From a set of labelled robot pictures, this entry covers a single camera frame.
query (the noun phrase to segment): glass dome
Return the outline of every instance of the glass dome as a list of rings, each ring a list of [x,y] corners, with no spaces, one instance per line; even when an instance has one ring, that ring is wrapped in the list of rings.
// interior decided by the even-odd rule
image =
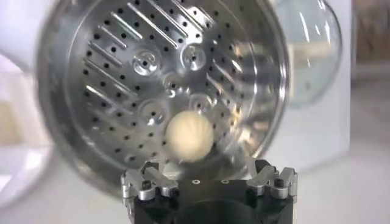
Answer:
[[[290,49],[290,105],[317,101],[335,79],[341,61],[341,31],[336,15],[323,0],[274,4]]]

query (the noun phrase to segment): perforated metal disc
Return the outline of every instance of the perforated metal disc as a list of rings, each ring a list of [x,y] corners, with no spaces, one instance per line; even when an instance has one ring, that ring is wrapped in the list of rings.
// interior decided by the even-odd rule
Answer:
[[[48,126],[112,194],[124,169],[150,160],[172,178],[237,177],[244,155],[260,155],[275,132],[288,63],[266,1],[67,2],[45,31],[38,78]],[[167,123],[183,110],[215,132],[195,164],[166,145]]]

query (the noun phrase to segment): round ball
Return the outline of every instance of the round ball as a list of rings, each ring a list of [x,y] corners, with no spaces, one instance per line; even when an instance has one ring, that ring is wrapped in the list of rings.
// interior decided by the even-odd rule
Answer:
[[[178,159],[195,162],[210,152],[214,141],[213,127],[197,112],[184,111],[169,122],[166,141]]]

